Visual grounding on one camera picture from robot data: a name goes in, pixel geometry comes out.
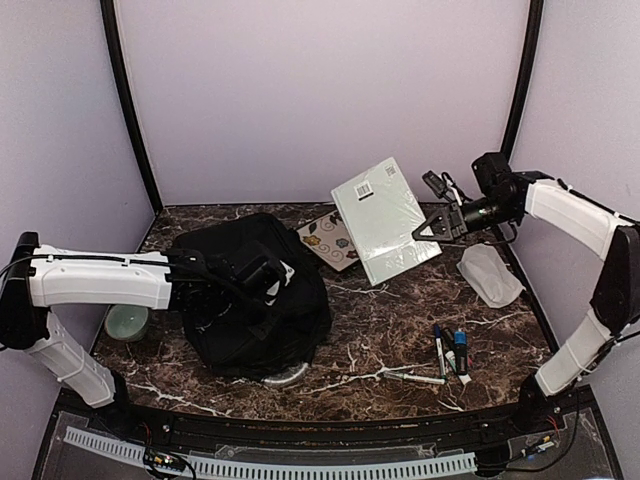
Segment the white cloth pouch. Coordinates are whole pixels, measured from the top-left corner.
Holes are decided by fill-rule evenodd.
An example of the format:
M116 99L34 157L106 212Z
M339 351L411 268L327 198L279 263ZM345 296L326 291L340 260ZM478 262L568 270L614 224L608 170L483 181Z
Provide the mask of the white cloth pouch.
M509 271L493 246L476 244L466 248L456 267L490 308L506 307L524 291L521 281Z

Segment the grey shrink-wrapped notebook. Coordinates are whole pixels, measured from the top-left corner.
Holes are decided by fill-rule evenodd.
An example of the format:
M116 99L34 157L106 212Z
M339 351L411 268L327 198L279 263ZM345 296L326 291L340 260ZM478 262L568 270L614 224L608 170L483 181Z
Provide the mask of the grey shrink-wrapped notebook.
M426 217L392 157L331 190L371 285L396 277L442 253L412 233Z

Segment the black student bag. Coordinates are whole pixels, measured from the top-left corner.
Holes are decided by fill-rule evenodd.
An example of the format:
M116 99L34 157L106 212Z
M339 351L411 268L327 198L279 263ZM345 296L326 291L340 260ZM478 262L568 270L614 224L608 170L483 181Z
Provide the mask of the black student bag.
M325 284L293 230L256 213L177 236L170 310L216 376L254 381L310 363L332 318Z

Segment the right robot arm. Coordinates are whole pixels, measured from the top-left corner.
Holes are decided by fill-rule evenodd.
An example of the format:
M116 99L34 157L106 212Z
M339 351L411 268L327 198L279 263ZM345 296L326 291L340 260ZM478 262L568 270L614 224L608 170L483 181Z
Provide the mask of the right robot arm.
M467 201L455 198L452 182L432 171L424 174L424 183L442 202L414 230L414 239L451 243L529 217L567 235L600 264L583 320L533 376L532 388L540 396L528 396L511 410L511 426L530 434L549 416L542 397L565 391L614 346L633 338L629 329L639 320L639 224L539 171L505 170L478 178L482 195Z

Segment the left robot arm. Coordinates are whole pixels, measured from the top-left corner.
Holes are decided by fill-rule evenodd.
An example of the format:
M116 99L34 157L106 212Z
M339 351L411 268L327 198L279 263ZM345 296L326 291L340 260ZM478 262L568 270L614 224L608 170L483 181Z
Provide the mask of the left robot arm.
M1 270L1 346L40 361L117 434L131 436L141 415L129 405L125 380L86 352L53 306L137 306L205 322L240 306L273 321L297 273L292 261L259 242L221 257L189 249L106 254L43 245L37 233L25 232Z

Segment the pale green ceramic bowl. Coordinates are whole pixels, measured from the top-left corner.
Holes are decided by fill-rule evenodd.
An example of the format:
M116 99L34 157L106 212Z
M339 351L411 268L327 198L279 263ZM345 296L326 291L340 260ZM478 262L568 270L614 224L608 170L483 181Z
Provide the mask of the pale green ceramic bowl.
M148 329L149 310L134 305L113 305L104 321L106 334L117 341L136 342Z

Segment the blue-capped black highlighter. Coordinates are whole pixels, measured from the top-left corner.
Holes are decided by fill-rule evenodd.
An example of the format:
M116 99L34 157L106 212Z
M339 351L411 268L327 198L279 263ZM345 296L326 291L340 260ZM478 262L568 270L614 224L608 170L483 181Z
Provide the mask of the blue-capped black highlighter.
M454 332L455 357L458 375L468 374L468 344L466 333L462 330Z

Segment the blue-capped white marker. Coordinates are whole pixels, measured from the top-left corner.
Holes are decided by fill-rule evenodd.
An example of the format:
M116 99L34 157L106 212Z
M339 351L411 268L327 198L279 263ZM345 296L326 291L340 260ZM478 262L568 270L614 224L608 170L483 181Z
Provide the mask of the blue-capped white marker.
M435 346L436 346L439 373L443 382L446 382L446 365L445 365L441 330L438 324L435 324L433 329L434 329L434 340L435 340Z

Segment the black marker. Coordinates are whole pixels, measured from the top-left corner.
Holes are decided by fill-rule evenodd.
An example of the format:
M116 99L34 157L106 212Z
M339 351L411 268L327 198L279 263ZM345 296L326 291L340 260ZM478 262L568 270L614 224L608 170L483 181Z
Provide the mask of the black marker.
M455 357L455 341L453 331L447 327L441 328L442 340L445 344L445 359L447 360L454 374L457 373L456 357Z

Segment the clear-capped white pen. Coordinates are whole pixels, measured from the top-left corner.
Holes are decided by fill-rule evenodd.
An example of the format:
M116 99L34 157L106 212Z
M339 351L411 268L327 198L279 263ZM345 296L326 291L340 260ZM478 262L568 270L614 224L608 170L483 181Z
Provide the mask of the clear-capped white pen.
M406 372L387 370L382 373L385 378L394 379L399 381L416 382L428 385L444 385L446 383L445 378L432 378L421 375L414 375Z

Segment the black front rail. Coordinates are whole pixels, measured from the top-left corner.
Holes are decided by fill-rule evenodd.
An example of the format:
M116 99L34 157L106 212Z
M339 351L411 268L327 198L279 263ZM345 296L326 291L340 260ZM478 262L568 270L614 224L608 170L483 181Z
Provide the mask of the black front rail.
M346 447L435 441L445 445L500 443L522 433L510 420L514 406L380 421L285 422L189 414L134 405L131 410L162 445L207 447Z

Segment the right black frame post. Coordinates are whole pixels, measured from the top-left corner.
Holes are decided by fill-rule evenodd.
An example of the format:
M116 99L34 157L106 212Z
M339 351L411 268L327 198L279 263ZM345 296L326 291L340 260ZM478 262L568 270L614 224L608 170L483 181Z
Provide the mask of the right black frame post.
M521 58L519 61L511 106L500 146L500 153L507 161L511 160L519 127L524 114L535 63L543 11L543 0L531 0L529 2Z

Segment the black frame post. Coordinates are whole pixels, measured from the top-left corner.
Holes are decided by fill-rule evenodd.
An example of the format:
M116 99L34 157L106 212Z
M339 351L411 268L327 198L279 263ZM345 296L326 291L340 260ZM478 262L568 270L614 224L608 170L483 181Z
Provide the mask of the black frame post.
M500 146L500 153L507 161L511 160L519 127L524 114L535 63L543 11L543 0L531 0L529 2L521 58L519 61L511 106Z
M100 10L104 36L107 43L109 60L121 112L146 196L154 215L157 216L163 211L164 205L152 171L151 162L144 145L142 130L139 124L136 107L134 105L125 65L122 41L120 39L118 20L116 18L116 3L113 0L101 0Z

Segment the left black frame post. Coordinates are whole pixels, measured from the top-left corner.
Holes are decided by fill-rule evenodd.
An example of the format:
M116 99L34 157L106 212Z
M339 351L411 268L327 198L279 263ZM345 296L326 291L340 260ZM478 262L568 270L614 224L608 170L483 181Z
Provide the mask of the left black frame post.
M164 205L152 171L151 162L144 145L142 130L139 124L136 107L134 105L125 65L122 41L120 39L118 20L116 18L116 3L113 0L101 0L100 10L104 36L107 43L109 60L121 112L146 196L154 215L157 216L163 211Z

